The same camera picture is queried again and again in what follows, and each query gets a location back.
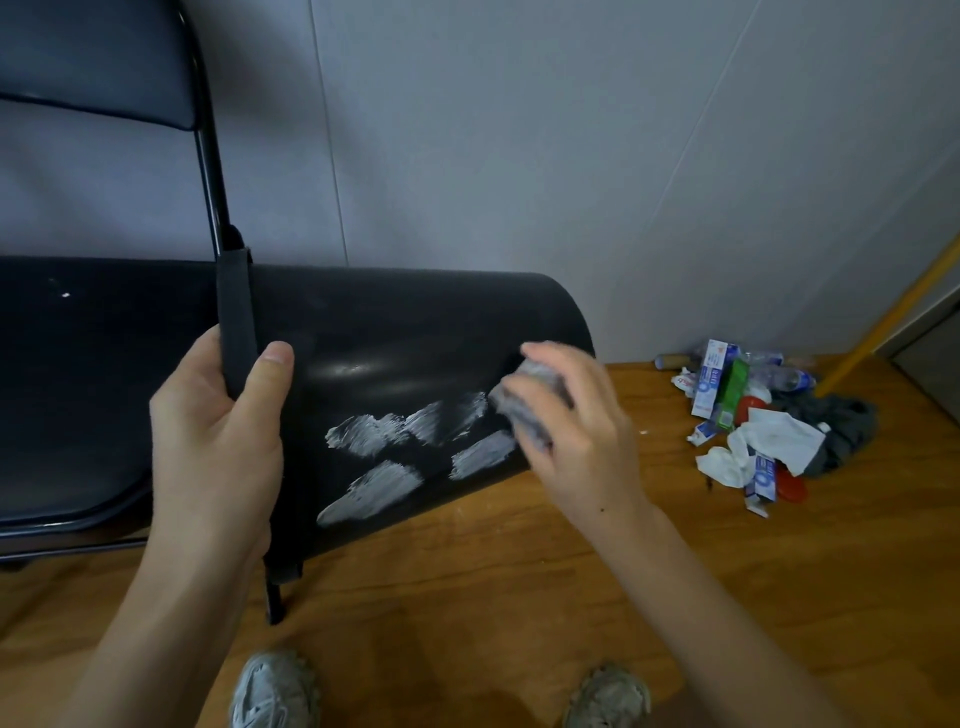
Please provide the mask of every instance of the wooden floor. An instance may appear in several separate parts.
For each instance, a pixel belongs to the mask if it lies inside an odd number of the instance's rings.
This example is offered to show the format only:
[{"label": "wooden floor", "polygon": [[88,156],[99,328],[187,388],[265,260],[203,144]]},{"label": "wooden floor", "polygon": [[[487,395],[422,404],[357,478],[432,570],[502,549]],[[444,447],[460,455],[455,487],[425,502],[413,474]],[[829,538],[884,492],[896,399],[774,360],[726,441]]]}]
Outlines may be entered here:
[{"label": "wooden floor", "polygon": [[[869,725],[960,725],[960,428],[887,364],[846,387],[881,432],[803,506],[769,521],[708,492],[668,375],[613,370],[651,498],[783,647]],[[0,716],[49,724],[129,584],[137,553],[0,574]],[[203,726],[225,724],[255,650],[314,664],[330,726],[552,726],[590,667],[613,659],[656,699],[682,683],[588,545],[529,474],[306,566],[291,614],[252,591]]]}]

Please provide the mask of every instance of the forearm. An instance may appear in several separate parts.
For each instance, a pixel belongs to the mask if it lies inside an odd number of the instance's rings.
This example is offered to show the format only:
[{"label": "forearm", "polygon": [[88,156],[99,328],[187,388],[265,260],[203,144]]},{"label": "forearm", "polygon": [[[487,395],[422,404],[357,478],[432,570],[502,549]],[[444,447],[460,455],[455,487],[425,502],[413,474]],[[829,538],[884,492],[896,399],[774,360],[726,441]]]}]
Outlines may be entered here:
[{"label": "forearm", "polygon": [[59,728],[192,725],[229,648],[249,579],[247,567],[186,567],[147,546]]},{"label": "forearm", "polygon": [[817,682],[724,590],[656,508],[612,514],[588,537],[727,726],[840,726]]}]

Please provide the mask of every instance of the sneaker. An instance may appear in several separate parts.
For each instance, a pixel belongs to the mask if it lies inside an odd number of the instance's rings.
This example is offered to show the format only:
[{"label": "sneaker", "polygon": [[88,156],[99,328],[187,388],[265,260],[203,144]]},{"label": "sneaker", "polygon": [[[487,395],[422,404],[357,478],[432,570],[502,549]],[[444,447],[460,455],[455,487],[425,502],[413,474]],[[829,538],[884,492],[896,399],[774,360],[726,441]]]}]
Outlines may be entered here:
[{"label": "sneaker", "polygon": [[230,728],[317,728],[320,692],[296,652],[262,652],[244,665],[230,705]]},{"label": "sneaker", "polygon": [[604,665],[573,693],[564,713],[564,728],[637,728],[652,705],[650,689],[627,670]]}]

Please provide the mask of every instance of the yellow broom handle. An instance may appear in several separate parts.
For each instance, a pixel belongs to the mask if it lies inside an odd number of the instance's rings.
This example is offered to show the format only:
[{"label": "yellow broom handle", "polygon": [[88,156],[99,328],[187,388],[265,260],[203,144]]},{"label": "yellow broom handle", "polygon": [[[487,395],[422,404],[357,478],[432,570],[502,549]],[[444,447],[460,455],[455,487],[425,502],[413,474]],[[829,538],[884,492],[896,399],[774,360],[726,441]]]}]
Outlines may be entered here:
[{"label": "yellow broom handle", "polygon": [[924,274],[916,279],[894,306],[884,314],[883,318],[874,324],[870,333],[856,345],[856,348],[843,357],[840,363],[824,380],[817,385],[817,396],[822,397],[836,389],[837,384],[848,375],[853,368],[870,356],[874,350],[890,336],[890,332],[906,316],[917,302],[940,280],[944,274],[960,260],[960,234],[944,248],[936,260],[930,263]]}]

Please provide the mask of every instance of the hand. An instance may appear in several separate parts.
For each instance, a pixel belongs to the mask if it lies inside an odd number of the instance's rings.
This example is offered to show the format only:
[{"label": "hand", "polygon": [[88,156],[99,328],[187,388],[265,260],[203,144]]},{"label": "hand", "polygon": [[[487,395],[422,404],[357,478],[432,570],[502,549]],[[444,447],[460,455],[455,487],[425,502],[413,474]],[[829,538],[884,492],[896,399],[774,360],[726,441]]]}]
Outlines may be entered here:
[{"label": "hand", "polygon": [[527,403],[553,439],[545,452],[515,432],[530,466],[554,503],[593,540],[612,521],[646,516],[652,506],[640,487],[634,425],[616,400],[607,370],[563,344],[524,344],[527,358],[563,378],[573,409],[533,377],[511,375],[504,386]]},{"label": "hand", "polygon": [[224,383],[220,328],[214,327],[150,400],[149,546],[162,551],[161,561],[230,572],[266,553],[283,474],[280,410],[293,369],[293,349],[275,341],[234,402]]}]

